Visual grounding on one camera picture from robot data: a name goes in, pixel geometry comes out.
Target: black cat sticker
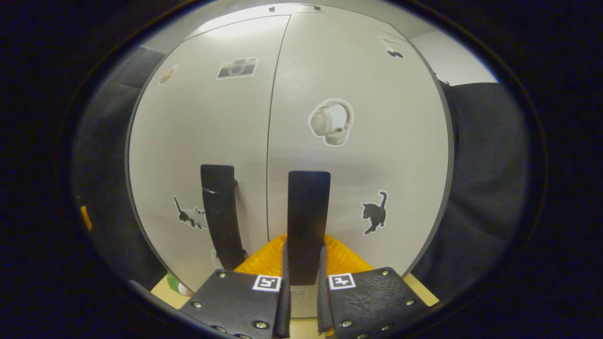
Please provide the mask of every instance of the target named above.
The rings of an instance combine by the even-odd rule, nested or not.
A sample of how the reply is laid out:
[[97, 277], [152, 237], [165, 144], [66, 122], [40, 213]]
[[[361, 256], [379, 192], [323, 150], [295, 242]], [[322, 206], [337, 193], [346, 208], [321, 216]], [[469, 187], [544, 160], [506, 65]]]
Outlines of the black cat sticker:
[[385, 51], [387, 52], [387, 54], [391, 55], [394, 58], [404, 59], [404, 56], [394, 49], [396, 45], [402, 46], [401, 44], [390, 39], [386, 39], [384, 37], [380, 37], [379, 41], [381, 41], [381, 43], [383, 43], [383, 45], [385, 46]]
[[209, 230], [207, 220], [205, 219], [205, 211], [201, 211], [196, 206], [193, 209], [181, 209], [176, 197], [174, 197], [174, 202], [178, 209], [178, 219], [180, 219], [180, 221], [192, 228], [198, 227], [200, 230]]
[[364, 210], [362, 211], [362, 219], [369, 219], [371, 226], [364, 231], [364, 235], [369, 235], [377, 231], [377, 226], [385, 227], [385, 202], [387, 201], [387, 192], [379, 191], [383, 195], [381, 204], [362, 203]]

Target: yellow object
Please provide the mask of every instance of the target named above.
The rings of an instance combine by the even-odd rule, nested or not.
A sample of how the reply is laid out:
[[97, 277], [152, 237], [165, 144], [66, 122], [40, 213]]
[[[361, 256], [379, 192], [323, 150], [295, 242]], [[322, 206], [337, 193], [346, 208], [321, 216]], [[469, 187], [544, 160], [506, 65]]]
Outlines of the yellow object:
[[286, 239], [287, 235], [283, 234], [264, 245], [235, 268], [235, 272], [280, 277], [283, 273], [283, 246]]
[[318, 334], [316, 318], [292, 318], [289, 322], [289, 337], [291, 339], [324, 339], [324, 334]]
[[[235, 272], [281, 276], [283, 271], [283, 246], [287, 235], [272, 240], [254, 255], [247, 258]], [[332, 236], [325, 235], [327, 247], [327, 274], [359, 273], [373, 268], [352, 250]]]
[[417, 280], [412, 273], [409, 272], [402, 280], [404, 280], [411, 290], [415, 292], [415, 294], [421, 298], [421, 300], [428, 307], [432, 307], [435, 305], [435, 303], [440, 301], [433, 293], [431, 293], [431, 291], [421, 284], [421, 282]]
[[191, 297], [185, 297], [178, 292], [174, 292], [169, 286], [168, 276], [163, 277], [163, 279], [153, 287], [151, 293], [175, 309], [182, 308], [182, 306], [191, 299]]
[[88, 229], [88, 232], [90, 232], [92, 230], [92, 222], [90, 221], [90, 217], [88, 216], [88, 210], [85, 206], [82, 206], [80, 207], [80, 212], [82, 218], [84, 218], [84, 223], [86, 223], [86, 228]]

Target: dark cloth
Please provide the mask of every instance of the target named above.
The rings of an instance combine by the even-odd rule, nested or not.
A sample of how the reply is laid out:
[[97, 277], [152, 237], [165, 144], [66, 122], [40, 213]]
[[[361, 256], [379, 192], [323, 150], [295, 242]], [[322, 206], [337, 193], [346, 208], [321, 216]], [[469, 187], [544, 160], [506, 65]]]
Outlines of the dark cloth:
[[136, 100], [164, 54], [140, 47], [88, 103], [76, 137], [72, 188], [92, 221], [90, 238], [122, 279], [152, 289], [166, 274], [134, 217], [125, 176], [125, 143]]
[[462, 292], [496, 262], [526, 198], [528, 130], [499, 83], [441, 83], [455, 135], [450, 197], [413, 275], [438, 298]]

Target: white wall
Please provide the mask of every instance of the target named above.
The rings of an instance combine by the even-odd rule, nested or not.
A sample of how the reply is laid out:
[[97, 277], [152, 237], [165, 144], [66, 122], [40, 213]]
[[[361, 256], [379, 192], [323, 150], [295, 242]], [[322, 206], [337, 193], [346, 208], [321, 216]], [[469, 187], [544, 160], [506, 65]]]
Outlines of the white wall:
[[441, 31], [411, 38], [411, 42], [423, 54], [438, 79], [448, 81], [451, 86], [498, 82], [473, 53]]
[[166, 28], [149, 37], [143, 45], [169, 53], [193, 30], [213, 18], [255, 6], [290, 2], [338, 7], [372, 16], [390, 23], [409, 39], [435, 31], [435, 27], [431, 24], [398, 6], [381, 0], [217, 0], [176, 19]]

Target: cat sticker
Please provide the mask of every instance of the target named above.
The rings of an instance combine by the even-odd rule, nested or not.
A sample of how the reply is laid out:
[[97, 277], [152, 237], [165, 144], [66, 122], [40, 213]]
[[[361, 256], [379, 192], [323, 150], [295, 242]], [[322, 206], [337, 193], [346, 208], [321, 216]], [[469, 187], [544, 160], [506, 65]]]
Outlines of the cat sticker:
[[200, 230], [209, 230], [207, 220], [205, 219], [205, 211], [201, 211], [196, 206], [193, 209], [181, 209], [176, 197], [174, 197], [174, 202], [178, 209], [178, 219], [180, 219], [180, 221], [192, 228], [198, 227]]
[[404, 56], [402, 56], [400, 52], [397, 52], [394, 49], [394, 47], [396, 47], [396, 45], [402, 46], [401, 44], [399, 44], [393, 40], [386, 39], [384, 37], [380, 37], [379, 41], [381, 41], [381, 43], [383, 43], [383, 45], [385, 46], [385, 52], [387, 52], [387, 54], [389, 54], [390, 56], [392, 56], [394, 58], [404, 59]]
[[381, 204], [362, 203], [362, 206], [364, 207], [362, 219], [368, 219], [371, 223], [371, 226], [364, 231], [364, 235], [377, 232], [377, 226], [379, 226], [379, 228], [385, 227], [385, 202], [387, 201], [387, 192], [379, 191], [379, 194], [383, 195]]
[[174, 75], [174, 73], [176, 73], [176, 70], [178, 69], [178, 65], [174, 65], [172, 66], [172, 68], [170, 68], [162, 77], [161, 79], [159, 79], [159, 86], [165, 84], [166, 82], [169, 81], [169, 79], [172, 79], [172, 76]]

